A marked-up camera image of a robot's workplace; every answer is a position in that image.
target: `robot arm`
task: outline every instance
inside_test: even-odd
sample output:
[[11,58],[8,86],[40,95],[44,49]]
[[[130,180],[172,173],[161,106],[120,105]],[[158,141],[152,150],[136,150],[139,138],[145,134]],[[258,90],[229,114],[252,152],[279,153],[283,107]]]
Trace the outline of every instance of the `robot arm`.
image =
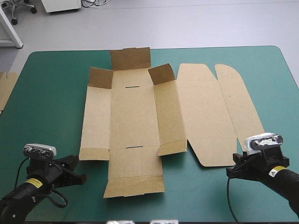
[[299,216],[299,175],[288,170],[289,159],[284,157],[280,135],[264,133],[245,140],[246,152],[233,154],[236,165],[227,168],[227,176],[259,181],[289,201]]
[[[56,189],[86,182],[86,175],[73,173],[79,162],[78,156],[54,160],[56,149],[39,144],[27,144],[23,151],[30,158],[28,180],[0,201],[0,224],[24,223],[27,214],[46,197],[55,206],[64,208],[67,200]],[[49,196],[51,193],[57,194],[64,203],[55,202]]]

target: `cardboard piece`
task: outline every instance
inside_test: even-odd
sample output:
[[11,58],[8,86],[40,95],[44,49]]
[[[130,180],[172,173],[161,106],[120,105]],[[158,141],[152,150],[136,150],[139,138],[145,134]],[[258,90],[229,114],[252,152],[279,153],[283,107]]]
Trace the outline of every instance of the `cardboard piece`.
[[4,110],[18,78],[17,73],[12,72],[6,76],[5,72],[0,72],[0,113]]
[[245,139],[265,130],[240,74],[225,64],[217,64],[215,69],[238,140],[245,151]]
[[245,138],[264,132],[240,74],[215,67],[218,80],[205,64],[181,64],[177,80],[186,135],[205,167],[234,165],[237,138],[244,149]]
[[79,158],[109,160],[105,198],[165,192],[158,155],[187,149],[173,71],[149,70],[149,48],[110,54],[113,71],[90,68]]

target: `chair wheel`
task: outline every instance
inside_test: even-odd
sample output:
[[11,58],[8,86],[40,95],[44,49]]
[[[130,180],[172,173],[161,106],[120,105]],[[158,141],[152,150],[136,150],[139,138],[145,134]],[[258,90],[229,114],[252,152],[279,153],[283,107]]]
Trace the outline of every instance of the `chair wheel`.
[[11,20],[11,24],[13,24],[13,25],[17,25],[17,24],[18,24],[17,19],[12,19],[12,20]]
[[32,14],[35,14],[35,13],[37,13],[37,10],[36,10],[36,8],[34,7],[34,8],[31,8],[31,9],[30,9],[30,12],[31,12]]

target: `cardboard flap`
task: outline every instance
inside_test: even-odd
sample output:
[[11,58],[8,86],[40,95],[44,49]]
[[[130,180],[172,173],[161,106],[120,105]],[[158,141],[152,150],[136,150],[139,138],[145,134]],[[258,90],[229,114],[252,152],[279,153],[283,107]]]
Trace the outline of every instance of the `cardboard flap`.
[[262,122],[241,75],[224,64],[215,65],[215,69],[237,137],[244,151],[246,138],[265,132]]
[[149,75],[154,85],[176,80],[170,64],[149,69]]
[[111,89],[113,71],[90,67],[88,86]]
[[201,165],[204,167],[233,166],[236,153],[236,138],[188,140]]
[[[176,80],[154,86],[161,147],[158,155],[185,152],[185,128]],[[172,148],[165,146],[172,143]]]
[[163,175],[135,176],[108,181],[104,198],[165,192]]
[[133,176],[161,175],[162,162],[157,156],[159,146],[110,150],[110,179]]
[[4,110],[18,78],[17,73],[12,72],[6,76],[5,72],[0,72],[0,111]]
[[200,163],[232,165],[237,137],[215,76],[205,64],[182,64],[177,83],[186,135]]
[[109,160],[111,90],[87,87],[80,160]]
[[181,64],[179,67],[179,81],[217,81],[206,64]]
[[107,148],[80,148],[79,160],[101,160],[108,161],[109,149]]
[[150,68],[150,48],[127,48],[110,51],[113,70]]
[[158,156],[187,151],[187,140],[166,143],[160,146]]

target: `chair base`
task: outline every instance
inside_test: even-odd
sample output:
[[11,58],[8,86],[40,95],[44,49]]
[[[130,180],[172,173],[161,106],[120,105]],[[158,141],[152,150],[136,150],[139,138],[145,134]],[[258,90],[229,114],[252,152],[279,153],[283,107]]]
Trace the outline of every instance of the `chair base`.
[[11,14],[12,14],[12,20],[11,23],[13,25],[16,25],[18,23],[17,18],[15,17],[15,9],[18,6],[24,6],[24,7],[28,7],[30,8],[31,13],[35,14],[37,13],[36,7],[34,5],[30,5],[29,0],[24,0],[24,3],[20,3],[21,0],[6,0],[4,2],[2,2],[1,7],[2,9],[7,9],[10,8],[11,10]]

